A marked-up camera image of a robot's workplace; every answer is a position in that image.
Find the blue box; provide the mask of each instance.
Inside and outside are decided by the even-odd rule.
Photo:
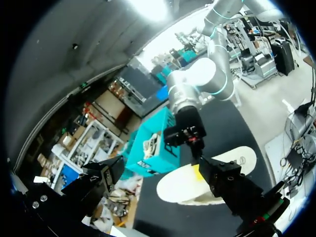
[[[156,97],[160,101],[165,101],[166,99],[168,99],[168,87],[165,85],[163,88],[157,91]]]
[[[126,168],[144,177],[150,177],[158,173],[167,173],[179,168],[180,147],[168,146],[163,141],[163,131],[167,127],[174,125],[174,116],[167,107],[164,107],[142,123],[128,155]],[[143,142],[149,140],[154,133],[159,132],[161,132],[159,155],[145,160]]]
[[[66,164],[64,165],[61,174],[64,176],[63,180],[65,182],[63,188],[67,187],[71,182],[75,181],[79,177],[79,174]]]

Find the gray floor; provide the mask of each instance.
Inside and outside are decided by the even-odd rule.
[[[242,102],[242,106],[238,109],[267,163],[264,146],[284,130],[285,120],[289,115],[286,104],[297,108],[304,99],[310,100],[311,96],[312,69],[303,62],[305,55],[302,54],[299,58],[293,52],[293,57],[300,67],[296,67],[288,76],[271,78],[259,84],[257,89],[251,89],[242,81],[237,85]]]

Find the black table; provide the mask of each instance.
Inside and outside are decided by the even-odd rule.
[[[271,181],[260,149],[241,114],[231,101],[213,100],[203,107],[200,115],[207,136],[204,156],[216,156],[239,146],[251,147],[257,155],[255,169],[248,175],[252,181],[268,191]],[[181,166],[190,163],[191,151],[181,147]],[[156,192],[164,176],[145,178],[135,215],[134,229],[150,237],[232,237],[241,224],[225,204],[184,206],[161,200]]]

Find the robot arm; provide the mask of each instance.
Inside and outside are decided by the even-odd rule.
[[[198,159],[206,135],[198,110],[202,107],[200,92],[208,92],[226,101],[235,93],[227,51],[227,32],[222,24],[232,21],[246,5],[261,21],[282,18],[282,13],[269,0],[217,0],[197,31],[210,37],[207,58],[198,59],[190,68],[173,71],[167,78],[170,109],[176,126],[165,130],[165,141],[178,146],[187,143]]]
[[[167,78],[170,107],[174,114],[185,106],[201,108],[199,92],[204,91],[219,100],[229,100],[234,94],[227,51],[227,32],[222,24],[231,21],[244,4],[261,21],[282,18],[282,13],[269,0],[218,0],[197,31],[211,38],[207,58],[197,60],[185,71],[174,71]]]
[[[211,38],[207,48],[208,57],[197,60],[185,71],[172,72],[167,78],[170,109],[175,116],[176,125],[167,128],[163,133],[165,143],[171,146],[184,143],[190,146],[193,156],[191,164],[199,164],[199,171],[214,196],[222,197],[233,215],[238,215],[243,220],[237,231],[240,233],[238,237],[270,237],[279,232],[274,222],[289,205],[289,200],[281,198],[279,193],[284,182],[279,182],[263,195],[263,190],[240,173],[241,167],[233,161],[223,163],[202,155],[206,131],[198,113],[201,108],[199,92],[208,92],[222,101],[229,100],[234,94],[226,49],[227,35],[220,25],[231,20],[243,4],[263,21],[281,16],[280,11],[269,0],[215,2],[204,20],[204,26],[198,29]]]

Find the white wall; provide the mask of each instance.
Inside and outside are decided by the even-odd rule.
[[[169,52],[172,48],[176,50],[182,49],[183,45],[179,42],[174,33],[184,32],[185,34],[188,34],[191,32],[194,27],[203,23],[203,19],[210,10],[210,7],[211,6],[208,6],[191,14],[162,32],[143,49],[139,56],[137,56],[137,59],[147,70],[151,71],[155,67],[151,62],[151,59],[156,55]]]

